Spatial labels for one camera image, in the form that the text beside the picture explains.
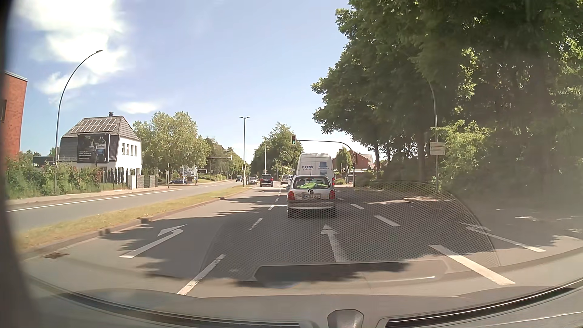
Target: lamp post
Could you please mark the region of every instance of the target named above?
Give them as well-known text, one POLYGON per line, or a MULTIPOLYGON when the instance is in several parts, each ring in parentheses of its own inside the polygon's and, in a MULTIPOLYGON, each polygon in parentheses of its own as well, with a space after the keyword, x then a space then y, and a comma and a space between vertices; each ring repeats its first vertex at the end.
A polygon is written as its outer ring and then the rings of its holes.
MULTIPOLYGON (((251 116, 247 116, 247 117, 243 117, 243 116, 239 116, 240 118, 243 119, 243 167, 245 168, 245 126, 247 124, 247 119, 250 118, 251 116)), ((245 186, 247 184, 247 181, 245 180, 245 170, 243 170, 243 186, 245 186)))
POLYGON ((57 193, 57 157, 58 155, 58 142, 59 142, 59 118, 61 116, 61 102, 63 101, 63 95, 65 94, 65 90, 67 89, 67 85, 69 85, 69 81, 71 81, 71 78, 73 77, 73 74, 75 74, 75 72, 77 71, 77 69, 79 67, 81 67, 81 65, 83 65, 83 63, 89 59, 89 57, 102 52, 102 50, 97 50, 96 52, 94 52, 93 54, 90 54, 87 58, 85 58, 81 64, 79 64, 75 70, 71 73, 71 76, 69 76, 69 79, 67 80, 67 83, 65 83, 65 87, 63 88, 63 92, 61 92, 61 99, 59 100, 59 109, 57 110, 57 131, 55 133, 55 194, 57 193))

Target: black suv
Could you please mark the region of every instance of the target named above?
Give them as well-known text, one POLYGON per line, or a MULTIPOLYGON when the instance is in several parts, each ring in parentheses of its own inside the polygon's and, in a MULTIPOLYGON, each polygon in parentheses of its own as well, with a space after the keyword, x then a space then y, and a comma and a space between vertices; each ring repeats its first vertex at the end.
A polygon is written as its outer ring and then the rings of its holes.
POLYGON ((269 186, 273 187, 273 177, 271 175, 262 175, 259 179, 259 187, 269 186))

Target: signpost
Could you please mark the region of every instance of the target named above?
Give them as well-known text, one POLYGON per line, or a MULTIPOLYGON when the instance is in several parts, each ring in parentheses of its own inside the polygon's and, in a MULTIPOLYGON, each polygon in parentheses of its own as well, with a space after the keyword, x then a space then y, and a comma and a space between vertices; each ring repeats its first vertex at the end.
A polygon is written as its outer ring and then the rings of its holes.
POLYGON ((445 155, 444 142, 429 142, 429 155, 445 155))

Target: solar panel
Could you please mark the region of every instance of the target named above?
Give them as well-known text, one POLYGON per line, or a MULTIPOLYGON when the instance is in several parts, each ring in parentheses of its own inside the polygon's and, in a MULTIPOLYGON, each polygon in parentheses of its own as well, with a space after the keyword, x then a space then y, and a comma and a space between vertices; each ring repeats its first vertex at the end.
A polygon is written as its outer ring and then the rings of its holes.
POLYGON ((71 133, 110 132, 116 126, 115 118, 96 118, 94 120, 84 120, 73 127, 71 133))

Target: white car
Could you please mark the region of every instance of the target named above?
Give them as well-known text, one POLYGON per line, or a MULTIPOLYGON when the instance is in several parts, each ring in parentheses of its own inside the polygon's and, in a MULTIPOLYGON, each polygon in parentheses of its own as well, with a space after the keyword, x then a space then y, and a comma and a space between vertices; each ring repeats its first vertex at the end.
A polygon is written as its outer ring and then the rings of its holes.
POLYGON ((288 184, 290 181, 290 176, 289 175, 282 175, 282 181, 280 184, 288 184))

